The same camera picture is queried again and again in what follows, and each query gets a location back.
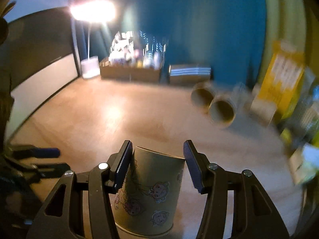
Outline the patterned paper cup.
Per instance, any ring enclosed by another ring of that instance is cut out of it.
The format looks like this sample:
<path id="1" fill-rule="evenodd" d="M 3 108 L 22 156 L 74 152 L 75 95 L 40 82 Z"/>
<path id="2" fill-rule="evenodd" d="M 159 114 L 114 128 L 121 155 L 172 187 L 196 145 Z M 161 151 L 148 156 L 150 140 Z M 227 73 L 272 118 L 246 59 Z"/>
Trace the patterned paper cup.
<path id="1" fill-rule="evenodd" d="M 185 159 L 135 147 L 123 187 L 112 203 L 117 228 L 138 237 L 161 237 L 174 225 Z"/>

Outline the small paper cup behind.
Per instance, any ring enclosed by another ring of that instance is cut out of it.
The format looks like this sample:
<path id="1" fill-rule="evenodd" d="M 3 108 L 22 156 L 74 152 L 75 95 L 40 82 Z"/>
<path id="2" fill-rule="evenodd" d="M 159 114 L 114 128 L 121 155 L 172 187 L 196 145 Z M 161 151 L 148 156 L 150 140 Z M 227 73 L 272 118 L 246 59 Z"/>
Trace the small paper cup behind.
<path id="1" fill-rule="evenodd" d="M 277 106 L 273 101 L 255 98 L 249 108 L 249 113 L 263 126 L 268 126 L 277 111 Z"/>

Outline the paper cup lying middle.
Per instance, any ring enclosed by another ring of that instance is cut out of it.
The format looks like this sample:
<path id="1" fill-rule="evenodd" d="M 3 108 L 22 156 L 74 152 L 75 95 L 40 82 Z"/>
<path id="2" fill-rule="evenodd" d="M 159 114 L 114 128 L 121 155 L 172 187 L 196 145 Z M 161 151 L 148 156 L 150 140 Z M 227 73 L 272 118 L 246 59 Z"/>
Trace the paper cup lying middle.
<path id="1" fill-rule="evenodd" d="M 238 100 L 233 93 L 219 93 L 208 108 L 208 116 L 215 126 L 226 128 L 234 122 L 237 110 Z"/>

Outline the paper cup lying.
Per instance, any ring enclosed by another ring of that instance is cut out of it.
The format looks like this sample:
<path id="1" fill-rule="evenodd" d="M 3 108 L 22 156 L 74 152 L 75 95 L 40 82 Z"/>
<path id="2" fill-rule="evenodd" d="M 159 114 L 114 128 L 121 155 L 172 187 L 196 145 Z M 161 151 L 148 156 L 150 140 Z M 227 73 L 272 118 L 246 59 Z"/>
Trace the paper cup lying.
<path id="1" fill-rule="evenodd" d="M 233 93 L 219 93 L 208 108 L 208 116 L 215 126 L 226 128 L 234 122 L 237 110 L 238 100 Z"/>
<path id="2" fill-rule="evenodd" d="M 214 100 L 216 93 L 216 89 L 212 82 L 206 81 L 198 83 L 192 88 L 190 95 L 192 105 L 202 111 L 207 111 L 211 102 Z"/>

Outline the clear plastic cup sleeve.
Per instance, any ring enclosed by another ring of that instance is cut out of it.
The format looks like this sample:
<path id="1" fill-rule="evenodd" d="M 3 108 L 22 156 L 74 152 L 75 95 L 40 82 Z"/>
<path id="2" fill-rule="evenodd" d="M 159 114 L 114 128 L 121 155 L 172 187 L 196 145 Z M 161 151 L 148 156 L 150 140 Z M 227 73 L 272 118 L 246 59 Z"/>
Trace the clear plastic cup sleeve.
<path id="1" fill-rule="evenodd" d="M 249 107 L 254 99 L 251 91 L 243 83 L 237 83 L 225 92 L 225 96 L 236 110 Z"/>

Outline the paper cup lying left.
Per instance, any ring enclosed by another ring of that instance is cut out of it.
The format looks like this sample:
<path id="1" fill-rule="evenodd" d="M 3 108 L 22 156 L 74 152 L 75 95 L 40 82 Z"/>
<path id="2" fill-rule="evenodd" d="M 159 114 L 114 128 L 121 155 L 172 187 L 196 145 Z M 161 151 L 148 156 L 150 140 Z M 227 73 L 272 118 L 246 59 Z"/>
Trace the paper cup lying left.
<path id="1" fill-rule="evenodd" d="M 214 100 L 216 93 L 216 89 L 212 82 L 206 81 L 198 83 L 192 88 L 190 95 L 192 105 L 202 111 L 207 111 L 211 102 Z"/>

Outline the white tissue pack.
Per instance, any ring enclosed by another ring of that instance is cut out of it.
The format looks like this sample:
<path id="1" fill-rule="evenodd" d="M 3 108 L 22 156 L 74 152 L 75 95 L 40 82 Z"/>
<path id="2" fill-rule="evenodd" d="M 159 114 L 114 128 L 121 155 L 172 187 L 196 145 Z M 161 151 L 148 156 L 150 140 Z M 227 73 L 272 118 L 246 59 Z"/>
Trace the white tissue pack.
<path id="1" fill-rule="evenodd" d="M 318 147 L 305 144 L 288 161 L 294 184 L 306 184 L 318 175 Z"/>

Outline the brown cardboard tray box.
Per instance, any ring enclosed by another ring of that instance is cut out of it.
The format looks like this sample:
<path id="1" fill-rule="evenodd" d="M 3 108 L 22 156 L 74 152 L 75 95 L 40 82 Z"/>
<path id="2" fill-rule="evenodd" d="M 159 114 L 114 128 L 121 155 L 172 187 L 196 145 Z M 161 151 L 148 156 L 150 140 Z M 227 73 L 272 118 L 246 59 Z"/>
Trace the brown cardboard tray box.
<path id="1" fill-rule="evenodd" d="M 161 74 L 161 69 L 130 66 L 123 62 L 112 64 L 108 57 L 100 61 L 99 68 L 102 79 L 158 83 Z"/>

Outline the yellow paper package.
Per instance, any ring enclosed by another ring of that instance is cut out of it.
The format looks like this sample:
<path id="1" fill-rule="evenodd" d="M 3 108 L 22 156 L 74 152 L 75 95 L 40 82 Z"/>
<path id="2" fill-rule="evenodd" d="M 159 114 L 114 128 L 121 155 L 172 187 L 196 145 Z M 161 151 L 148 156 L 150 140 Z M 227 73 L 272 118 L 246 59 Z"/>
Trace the yellow paper package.
<path id="1" fill-rule="evenodd" d="M 299 99 L 304 71 L 304 52 L 284 40 L 275 41 L 257 97 L 274 103 L 282 119 L 289 118 Z"/>

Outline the white desk lamp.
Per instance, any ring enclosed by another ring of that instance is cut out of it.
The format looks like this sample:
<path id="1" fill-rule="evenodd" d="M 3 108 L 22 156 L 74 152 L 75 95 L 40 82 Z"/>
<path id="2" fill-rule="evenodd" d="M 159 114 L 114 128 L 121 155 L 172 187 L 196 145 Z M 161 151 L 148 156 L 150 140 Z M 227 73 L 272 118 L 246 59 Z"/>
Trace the white desk lamp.
<path id="1" fill-rule="evenodd" d="M 87 25 L 87 57 L 80 62 L 81 77 L 85 80 L 100 75 L 99 56 L 94 48 L 94 35 L 104 24 L 116 18 L 116 7 L 110 0 L 86 0 L 70 6 L 72 18 Z"/>

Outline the stainless steel tumbler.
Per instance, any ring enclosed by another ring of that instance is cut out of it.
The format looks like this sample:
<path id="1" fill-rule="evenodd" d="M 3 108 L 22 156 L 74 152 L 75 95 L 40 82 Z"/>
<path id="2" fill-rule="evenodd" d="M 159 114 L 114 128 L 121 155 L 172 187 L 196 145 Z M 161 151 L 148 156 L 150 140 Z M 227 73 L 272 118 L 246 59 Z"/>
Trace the stainless steel tumbler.
<path id="1" fill-rule="evenodd" d="M 211 79 L 211 66 L 177 64 L 169 66 L 169 83 L 173 85 L 196 84 Z"/>

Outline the yellow green curtain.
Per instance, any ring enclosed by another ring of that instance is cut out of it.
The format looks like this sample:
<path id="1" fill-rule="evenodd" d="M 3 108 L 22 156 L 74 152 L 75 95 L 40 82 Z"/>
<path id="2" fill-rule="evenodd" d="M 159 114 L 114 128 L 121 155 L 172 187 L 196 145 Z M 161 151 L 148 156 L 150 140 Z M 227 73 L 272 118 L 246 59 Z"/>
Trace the yellow green curtain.
<path id="1" fill-rule="evenodd" d="M 273 56 L 273 43 L 284 40 L 306 52 L 307 18 L 304 0 L 266 0 L 266 35 L 257 83 L 261 84 Z"/>

